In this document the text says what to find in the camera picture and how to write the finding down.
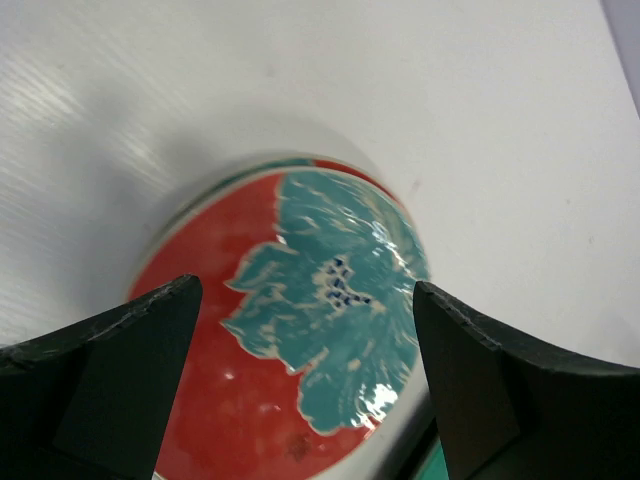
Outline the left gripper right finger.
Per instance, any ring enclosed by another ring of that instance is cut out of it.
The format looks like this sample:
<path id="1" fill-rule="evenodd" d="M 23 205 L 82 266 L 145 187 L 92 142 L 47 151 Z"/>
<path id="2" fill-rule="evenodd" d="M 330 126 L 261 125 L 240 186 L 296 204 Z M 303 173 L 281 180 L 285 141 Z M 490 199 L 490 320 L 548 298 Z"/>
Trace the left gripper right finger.
<path id="1" fill-rule="evenodd" d="M 542 341 L 428 282 L 413 312 L 452 479 L 635 479 L 639 371 Z"/>

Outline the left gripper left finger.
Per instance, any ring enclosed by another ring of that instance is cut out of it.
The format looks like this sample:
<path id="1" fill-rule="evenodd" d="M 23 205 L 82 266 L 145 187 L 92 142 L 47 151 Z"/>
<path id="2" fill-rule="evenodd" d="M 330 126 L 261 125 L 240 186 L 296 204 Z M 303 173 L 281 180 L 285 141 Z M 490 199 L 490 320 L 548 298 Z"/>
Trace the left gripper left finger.
<path id="1" fill-rule="evenodd" d="M 2 478 L 151 478 L 202 294 L 184 275 L 2 348 Z"/>

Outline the black green square plate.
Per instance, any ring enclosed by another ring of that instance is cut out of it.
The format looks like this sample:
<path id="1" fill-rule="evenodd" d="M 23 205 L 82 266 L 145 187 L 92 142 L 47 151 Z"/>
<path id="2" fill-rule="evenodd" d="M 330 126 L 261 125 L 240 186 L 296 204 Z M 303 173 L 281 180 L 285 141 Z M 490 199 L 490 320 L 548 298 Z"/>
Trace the black green square plate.
<path id="1" fill-rule="evenodd" d="M 418 459 L 417 465 L 410 467 L 402 479 L 409 480 L 448 480 L 448 469 L 439 436 L 430 443 L 427 450 Z"/>

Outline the red teal round plate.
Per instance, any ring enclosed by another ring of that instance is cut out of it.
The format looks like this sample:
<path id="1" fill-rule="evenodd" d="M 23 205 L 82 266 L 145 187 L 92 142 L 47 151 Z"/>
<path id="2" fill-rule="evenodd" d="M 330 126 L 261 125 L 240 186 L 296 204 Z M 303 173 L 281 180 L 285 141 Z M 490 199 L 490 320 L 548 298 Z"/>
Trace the red teal round plate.
<path id="1" fill-rule="evenodd" d="M 203 294 L 158 479 L 325 474 L 413 373 L 422 245 L 398 200 L 349 168 L 270 168 L 204 192 L 154 239 L 127 295 L 182 274 Z"/>
<path id="2" fill-rule="evenodd" d="M 225 166 L 222 170 L 214 172 L 207 180 L 202 179 L 202 186 L 198 188 L 189 187 L 188 192 L 191 192 L 191 195 L 185 200 L 183 206 L 185 208 L 191 208 L 214 191 L 224 188 L 244 176 L 285 167 L 314 167 L 343 172 L 371 183 L 394 200 L 399 206 L 403 206 L 400 199 L 366 169 L 331 157 L 281 155 L 276 155 L 273 158 L 254 157 L 253 159 L 243 159 L 240 162 Z"/>

